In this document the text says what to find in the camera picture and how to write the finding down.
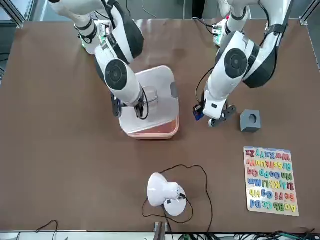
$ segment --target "power cord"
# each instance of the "power cord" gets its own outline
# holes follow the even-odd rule
[[[100,16],[102,16],[102,17],[104,17],[105,19],[109,19],[110,20],[110,18],[109,17],[107,17],[107,16],[105,16],[105,15],[103,15],[103,14],[101,14],[100,12],[98,12],[98,11],[94,11],[96,14],[99,14]]]
[[[5,58],[5,59],[2,59],[0,60],[0,63],[3,62],[3,61],[7,61],[9,58]]]
[[[147,117],[149,116],[149,102],[148,102],[148,98],[147,98],[146,92],[145,92],[145,90],[144,90],[143,87],[142,87],[142,92],[143,92],[144,97],[145,97],[147,112],[146,112],[146,116],[145,116],[145,117],[139,117],[139,118],[140,118],[141,120],[146,120]]]
[[[42,227],[39,227],[39,228],[35,231],[35,233],[36,233],[36,234],[39,233],[42,229],[48,227],[48,226],[49,226],[50,224],[52,224],[52,223],[55,223],[55,230],[54,230],[54,233],[53,233],[53,236],[52,236],[52,240],[54,240],[55,234],[57,233],[58,227],[59,227],[59,223],[58,223],[57,220],[51,220],[51,221],[48,222],[46,225],[44,225],[44,226],[42,226]]]
[[[265,14],[266,19],[267,19],[267,24],[268,24],[267,27],[269,28],[269,27],[270,27],[270,17],[269,17],[269,13],[268,13],[267,9],[262,5],[262,3],[261,3],[260,0],[259,0],[258,4],[259,4],[259,6],[262,8],[262,10],[264,11],[264,14]],[[260,47],[262,46],[262,44],[264,44],[266,38],[267,38],[267,35],[264,35],[263,40],[262,40],[262,42],[261,42],[260,45],[259,45]]]
[[[153,15],[151,12],[147,11],[145,9],[145,6],[144,6],[144,0],[141,0],[141,5],[142,5],[142,9],[147,13],[149,14],[150,16],[154,17],[155,19],[157,18],[155,15]]]
[[[126,7],[126,10],[127,10],[128,13],[129,13],[129,16],[131,17],[131,11],[130,11],[129,8],[128,8],[128,0],[125,0],[125,7]]]
[[[206,231],[206,232],[208,233],[209,230],[210,230],[210,227],[211,227],[211,225],[212,225],[213,218],[214,218],[214,211],[213,211],[213,207],[212,207],[212,201],[211,201],[210,195],[209,195],[209,193],[208,193],[208,175],[207,175],[206,171],[204,170],[204,168],[203,168],[202,166],[200,166],[200,165],[192,165],[192,166],[189,166],[189,167],[188,167],[188,166],[186,166],[186,165],[184,165],[184,164],[178,164],[178,165],[175,165],[175,166],[173,166],[173,167],[170,167],[170,168],[168,168],[168,169],[166,169],[166,170],[161,171],[160,174],[163,174],[163,173],[165,173],[165,172],[167,172],[167,171],[170,171],[170,170],[175,169],[175,168],[178,168],[178,167],[184,167],[184,168],[186,168],[186,169],[200,168],[200,169],[203,171],[204,175],[205,175],[205,193],[206,193],[206,195],[207,195],[207,197],[208,197],[208,199],[209,199],[210,208],[211,208],[211,219],[210,219],[210,223],[209,223],[208,229],[207,229],[207,231]]]
[[[168,217],[168,216],[161,216],[161,215],[157,215],[157,214],[145,215],[145,214],[144,214],[144,207],[145,207],[146,202],[148,201],[148,198],[145,199],[145,201],[144,201],[144,203],[143,203],[143,205],[142,205],[142,216],[144,216],[145,218],[148,218],[148,217],[165,218],[166,220],[171,220],[171,221],[175,222],[176,224],[185,224],[185,223],[189,222],[189,221],[193,218],[193,216],[194,216],[194,208],[192,207],[192,205],[191,205],[191,203],[189,202],[189,200],[188,200],[187,198],[185,198],[185,199],[186,199],[186,201],[188,202],[188,204],[190,205],[191,210],[192,210],[192,212],[191,212],[191,217],[190,217],[188,220],[185,220],[185,221],[176,221],[176,220],[174,220],[174,219],[172,219],[171,217]]]
[[[196,88],[195,88],[195,98],[196,98],[196,100],[198,101],[198,103],[200,103],[200,100],[199,100],[199,98],[198,98],[198,88],[199,88],[201,82],[205,79],[205,77],[206,77],[211,71],[213,71],[213,70],[215,69],[215,67],[216,67],[216,65],[214,65],[212,68],[210,68],[210,69],[206,72],[206,74],[201,78],[201,80],[199,81],[198,85],[197,85]]]
[[[198,17],[193,17],[192,20],[198,20],[201,24],[203,24],[203,25],[205,26],[205,28],[207,29],[207,31],[208,31],[211,35],[218,36],[216,33],[211,32],[210,29],[209,29],[209,28],[213,28],[213,27],[214,27],[213,25],[215,25],[216,23],[210,25],[210,24],[207,24],[203,18],[200,19],[200,18],[198,18]]]
[[[168,171],[170,171],[170,170],[173,170],[173,169],[179,168],[179,167],[184,167],[184,168],[186,168],[186,169],[200,168],[200,169],[203,171],[204,175],[205,175],[205,193],[206,193],[206,195],[207,195],[207,197],[208,197],[208,199],[209,199],[210,208],[211,208],[210,223],[209,223],[208,228],[207,228],[207,230],[206,230],[206,235],[208,235],[209,230],[210,230],[211,225],[212,225],[213,218],[214,218],[212,201],[211,201],[210,195],[209,195],[209,193],[208,193],[208,175],[207,175],[206,171],[204,170],[204,168],[203,168],[202,166],[200,166],[200,165],[186,166],[186,165],[184,165],[184,164],[175,165],[175,166],[173,166],[173,167],[170,167],[170,168],[168,168],[168,169],[165,169],[165,170],[161,171],[160,174],[163,174],[163,173],[165,173],[165,172],[168,172]],[[188,200],[187,197],[186,197],[185,199],[186,199],[186,201],[188,202],[188,204],[190,205],[191,210],[192,210],[191,217],[190,217],[188,220],[186,220],[186,221],[182,221],[182,222],[176,221],[176,220],[168,217],[168,216],[166,215],[166,212],[164,212],[164,216],[156,215],[156,214],[145,215],[145,214],[144,214],[144,206],[145,206],[148,198],[145,199],[145,201],[144,201],[144,203],[143,203],[143,205],[142,205],[142,215],[143,215],[145,218],[151,217],[151,216],[153,216],[153,217],[165,218],[165,219],[168,221],[168,225],[169,225],[169,220],[171,220],[171,221],[173,221],[174,223],[177,223],[177,224],[185,224],[185,223],[189,222],[189,221],[193,218],[193,216],[194,216],[194,208],[193,208],[192,204],[190,203],[190,201]]]
[[[165,206],[164,206],[164,205],[162,205],[162,209],[163,209],[163,214],[164,214],[164,217],[165,217],[165,219],[166,219],[166,222],[168,223],[169,230],[170,230],[170,232],[171,232],[172,240],[174,240],[174,234],[172,233],[172,228],[171,228],[171,225],[170,225],[168,216],[167,216],[167,214],[166,214],[166,210],[165,210]]]

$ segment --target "gray block with hole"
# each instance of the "gray block with hole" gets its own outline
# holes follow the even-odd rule
[[[260,111],[244,110],[240,115],[240,128],[244,133],[255,133],[261,128]]]

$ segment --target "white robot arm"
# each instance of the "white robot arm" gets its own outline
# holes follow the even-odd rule
[[[228,0],[231,5],[229,19],[224,19],[214,31],[220,41],[215,66],[210,75],[199,104],[193,109],[196,120],[204,115],[210,117],[209,125],[215,127],[225,121],[235,106],[224,109],[230,93],[243,81],[249,88],[265,85],[273,76],[278,48],[288,25],[293,0]],[[247,6],[259,4],[268,18],[264,39],[259,45],[241,32],[248,18]]]
[[[143,50],[144,37],[135,22],[116,0],[49,0],[52,8],[71,19],[80,33],[83,46],[93,55],[96,69],[111,92],[113,114],[120,117],[122,107],[134,107],[144,120],[146,94],[129,64]],[[90,13],[105,10],[113,31],[100,39],[97,24]]]

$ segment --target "brown table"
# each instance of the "brown table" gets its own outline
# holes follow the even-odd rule
[[[172,140],[137,141],[113,117],[108,89],[70,22],[27,22],[16,31],[0,88],[0,229],[34,230],[59,220],[63,230],[151,231],[157,217],[141,206],[153,172],[177,164],[208,173],[213,232],[320,232],[319,71],[306,27],[289,21],[273,79],[229,97],[238,114],[218,128],[196,122],[194,92],[214,64],[216,49],[203,25],[192,20],[144,20],[143,54],[135,72],[158,65],[175,75],[180,129]],[[265,21],[248,21],[259,43]],[[262,129],[240,132],[239,114],[260,110]],[[299,217],[249,212],[244,146],[291,150]],[[184,187],[192,221],[173,231],[205,231],[210,205],[199,169],[165,174]],[[146,214],[162,210],[145,208]],[[187,219],[186,211],[179,220]]]

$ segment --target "black cable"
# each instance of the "black cable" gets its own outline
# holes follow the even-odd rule
[[[241,238],[240,238],[240,240],[246,240],[248,237],[251,236],[251,234],[248,234],[246,237],[242,238],[243,236],[245,236],[245,235],[242,235]]]
[[[215,24],[213,24],[213,25],[210,25],[210,24],[207,24],[203,19],[200,19],[200,18],[198,18],[198,17],[193,17],[192,18],[192,20],[198,20],[200,23],[202,23],[203,25],[205,25],[206,27],[208,27],[208,28],[213,28],[214,26],[213,25],[215,25]]]
[[[146,120],[147,117],[149,116],[149,103],[148,103],[148,98],[147,98],[146,92],[145,92],[145,90],[144,90],[143,87],[142,87],[142,92],[143,92],[144,97],[145,97],[147,112],[146,112],[146,116],[145,116],[145,117],[139,117],[139,118],[140,118],[141,120]]]
[[[262,8],[262,10],[265,13],[266,19],[268,21],[268,28],[270,27],[270,17],[269,17],[269,13],[267,11],[267,9],[262,5],[261,1],[258,2],[259,6]]]
[[[126,10],[129,12],[129,16],[131,17],[131,12],[128,8],[128,0],[125,0],[125,7],[126,7]]]
[[[167,216],[167,214],[166,214],[166,210],[165,210],[165,206],[164,206],[164,205],[162,205],[162,209],[163,209],[163,214],[164,214],[164,217],[165,217],[165,219],[166,219],[166,222],[168,223],[169,230],[170,230],[170,232],[171,232],[172,240],[174,240],[174,234],[172,233],[172,228],[171,228],[171,225],[170,225],[168,216]]]
[[[35,233],[36,233],[36,234],[39,233],[42,229],[48,227],[48,226],[49,226],[50,224],[52,224],[52,223],[55,223],[55,230],[54,230],[54,233],[53,233],[53,236],[52,236],[52,240],[54,240],[55,234],[57,233],[58,227],[59,227],[59,223],[58,223],[57,220],[51,220],[51,221],[48,222],[46,225],[44,225],[44,226],[42,226],[42,227],[39,227],[39,228],[35,231]]]
[[[201,24],[203,24],[205,26],[205,28],[207,29],[207,31],[211,34],[211,35],[214,35],[216,36],[216,34],[214,34],[212,31],[209,30],[209,28],[213,28],[212,25],[209,25],[207,23],[205,23],[205,21],[203,19],[200,19],[198,17],[193,17],[192,18],[193,20],[198,20]]]
[[[198,98],[198,94],[197,94],[198,88],[199,88],[201,82],[204,80],[204,78],[208,75],[208,73],[210,73],[213,69],[215,69],[215,66],[216,66],[216,65],[214,65],[212,68],[209,69],[209,71],[206,72],[206,74],[205,74],[205,75],[201,78],[201,80],[199,81],[198,86],[196,86],[196,88],[195,88],[195,98],[196,98],[196,100],[198,101],[198,103],[200,103],[199,98]]]
[[[202,167],[202,166],[200,166],[200,165],[192,165],[192,166],[186,166],[186,165],[184,165],[184,164],[179,164],[179,165],[175,165],[175,166],[173,166],[173,167],[170,167],[170,168],[168,168],[168,169],[166,169],[166,170],[163,170],[163,171],[161,171],[160,172],[160,174],[163,174],[163,173],[165,173],[165,172],[167,172],[167,171],[169,171],[169,170],[172,170],[172,169],[175,169],[175,168],[178,168],[178,167],[184,167],[184,168],[186,168],[186,169],[192,169],[192,168],[200,168],[202,171],[203,171],[203,173],[204,173],[204,175],[205,175],[205,192],[206,192],[206,195],[207,195],[207,197],[208,197],[208,199],[209,199],[209,202],[210,202],[210,207],[211,207],[211,219],[210,219],[210,223],[209,223],[209,226],[208,226],[208,229],[207,229],[207,234],[208,234],[208,232],[209,232],[209,230],[210,230],[210,227],[211,227],[211,224],[212,224],[212,221],[213,221],[213,218],[214,218],[214,211],[213,211],[213,207],[212,207],[212,202],[211,202],[211,198],[210,198],[210,195],[209,195],[209,193],[208,193],[208,175],[207,175],[207,173],[206,173],[206,171],[204,170],[204,168]],[[187,200],[187,202],[190,204],[190,206],[191,206],[191,208],[192,208],[192,205],[191,205],[191,203],[189,202],[189,200],[187,199],[187,198],[185,198],[186,200]]]
[[[185,224],[185,223],[189,222],[189,221],[193,218],[193,216],[194,216],[194,208],[192,207],[192,205],[191,205],[191,203],[189,202],[188,198],[185,198],[185,199],[186,199],[186,201],[188,202],[188,204],[190,205],[191,210],[192,210],[191,217],[190,217],[188,220],[186,220],[186,221],[176,221],[176,220],[172,219],[171,217],[168,217],[168,216],[165,217],[165,216],[161,216],[161,215],[157,215],[157,214],[144,215],[144,206],[145,206],[146,202],[148,201],[148,198],[145,199],[145,201],[144,201],[144,203],[143,203],[143,205],[142,205],[142,216],[144,216],[145,218],[148,218],[148,217],[165,218],[166,220],[169,219],[169,220],[175,222],[176,224]]]
[[[269,17],[269,13],[267,11],[267,9],[262,5],[261,1],[259,0],[258,2],[259,6],[262,8],[262,10],[264,11],[264,14],[266,16],[267,22],[268,22],[268,28],[270,27],[270,17]],[[264,44],[265,40],[267,38],[267,35],[264,35],[264,38],[262,40],[262,42],[260,43],[260,47],[262,46],[262,44]]]
[[[105,16],[105,15],[103,15],[103,14],[101,14],[100,12],[98,12],[98,11],[94,11],[96,14],[99,14],[100,16],[102,16],[102,17],[104,17],[105,19],[110,19],[109,17],[107,17],[107,16]]]

